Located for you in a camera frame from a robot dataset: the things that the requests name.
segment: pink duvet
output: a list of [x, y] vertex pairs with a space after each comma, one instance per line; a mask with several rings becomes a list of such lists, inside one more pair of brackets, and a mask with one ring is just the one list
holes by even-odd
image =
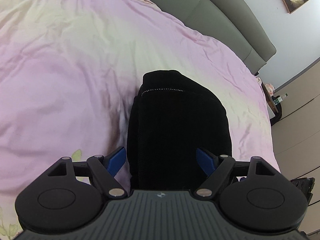
[[[0, 0], [0, 238], [18, 193], [62, 156], [126, 146], [146, 72], [176, 69], [227, 111], [233, 157], [278, 169], [264, 95], [224, 44], [140, 0]], [[128, 165], [117, 179], [129, 189]]]

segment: bed frame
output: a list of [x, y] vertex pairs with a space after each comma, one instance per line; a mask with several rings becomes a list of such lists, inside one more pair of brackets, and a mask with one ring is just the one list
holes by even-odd
[[227, 45], [252, 74], [276, 53], [244, 0], [151, 0], [185, 26]]

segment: black fabric bag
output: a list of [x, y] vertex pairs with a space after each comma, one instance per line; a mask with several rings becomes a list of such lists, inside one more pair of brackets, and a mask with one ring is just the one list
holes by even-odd
[[129, 120], [131, 188], [195, 190], [206, 179], [196, 161], [198, 147], [231, 156], [219, 99], [178, 71], [146, 73]]
[[[277, 96], [277, 97], [272, 96], [271, 98], [272, 98], [272, 100], [275, 100], [275, 99], [277, 99], [278, 97], [280, 97], [280, 96]], [[280, 119], [282, 118], [282, 107], [281, 107], [281, 103], [277, 104], [277, 105], [276, 105], [276, 108], [278, 109], [278, 113], [275, 115], [275, 117], [273, 117], [273, 118], [270, 119], [270, 124], [271, 124], [271, 126], [273, 126], [275, 123], [279, 122]]]

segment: plastic bottle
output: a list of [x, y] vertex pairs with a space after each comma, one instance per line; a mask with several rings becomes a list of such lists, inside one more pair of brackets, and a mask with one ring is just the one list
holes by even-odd
[[273, 100], [273, 102], [275, 103], [275, 105], [279, 104], [280, 102], [283, 101], [283, 99], [285, 99], [288, 96], [288, 94], [284, 94], [279, 96], [278, 98], [276, 98], [275, 100]]

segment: logo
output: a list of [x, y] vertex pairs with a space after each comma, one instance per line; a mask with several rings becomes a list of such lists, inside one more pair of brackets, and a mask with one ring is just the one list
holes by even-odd
[[156, 196], [158, 196], [159, 198], [163, 198], [166, 196], [166, 194], [164, 194], [163, 192], [160, 192], [159, 194], [157, 194]]

